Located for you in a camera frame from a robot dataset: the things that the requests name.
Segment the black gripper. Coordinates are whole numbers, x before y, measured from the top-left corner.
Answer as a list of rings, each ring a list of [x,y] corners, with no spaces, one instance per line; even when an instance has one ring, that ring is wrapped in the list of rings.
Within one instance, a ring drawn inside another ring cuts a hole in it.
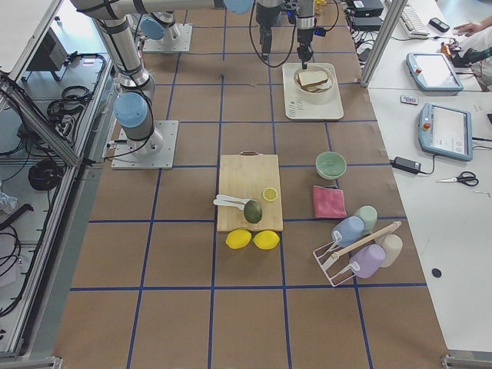
[[[298,28],[297,29],[297,53],[301,61],[301,67],[303,70],[308,68],[308,62],[312,59],[313,50],[311,43],[314,37],[314,27]]]
[[[256,21],[260,27],[261,60],[267,61],[271,53],[272,32],[271,26],[278,23],[283,0],[257,0]]]

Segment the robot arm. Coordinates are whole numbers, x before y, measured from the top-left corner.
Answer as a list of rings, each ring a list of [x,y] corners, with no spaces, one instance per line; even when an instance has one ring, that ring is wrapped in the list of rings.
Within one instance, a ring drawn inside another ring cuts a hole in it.
[[[95,21],[98,32],[115,63],[119,84],[125,91],[144,91],[150,75],[138,54],[128,24],[130,14],[147,15],[154,12],[173,12],[194,8],[226,8],[243,14],[256,10],[262,35],[270,35],[270,28],[283,6],[282,1],[73,1],[76,10]]]
[[[301,67],[305,70],[312,59],[312,41],[315,35],[323,35],[318,31],[314,16],[313,1],[216,1],[215,8],[226,8],[238,15],[250,13],[250,20],[259,25],[259,42],[261,50],[255,50],[256,56],[268,67],[273,39],[272,28],[278,23],[281,13],[285,13],[290,24],[294,26],[291,41],[297,42],[297,54]],[[146,12],[141,16],[135,32],[155,41],[175,41],[181,37],[181,30],[175,21],[174,12]]]

